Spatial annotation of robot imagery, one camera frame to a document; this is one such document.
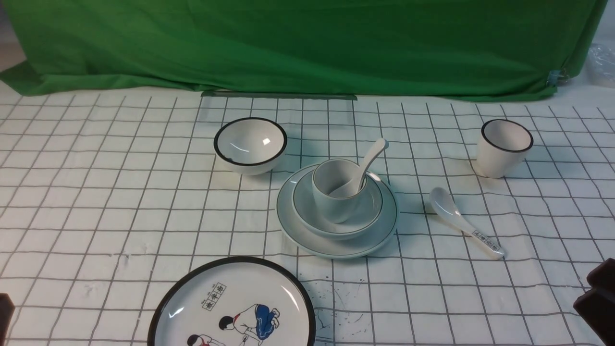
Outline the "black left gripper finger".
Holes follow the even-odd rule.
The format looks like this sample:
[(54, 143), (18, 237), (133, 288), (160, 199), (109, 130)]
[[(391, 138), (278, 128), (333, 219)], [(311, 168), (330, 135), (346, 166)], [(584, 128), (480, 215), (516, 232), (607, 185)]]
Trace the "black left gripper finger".
[(15, 306), (6, 293), (0, 294), (0, 344), (5, 344)]

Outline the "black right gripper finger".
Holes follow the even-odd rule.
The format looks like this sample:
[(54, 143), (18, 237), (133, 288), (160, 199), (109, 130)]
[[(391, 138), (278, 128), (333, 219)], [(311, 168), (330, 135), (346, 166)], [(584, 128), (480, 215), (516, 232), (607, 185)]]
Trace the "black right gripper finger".
[(590, 289), (574, 309), (607, 346), (615, 344), (615, 260), (608, 258), (587, 274)]

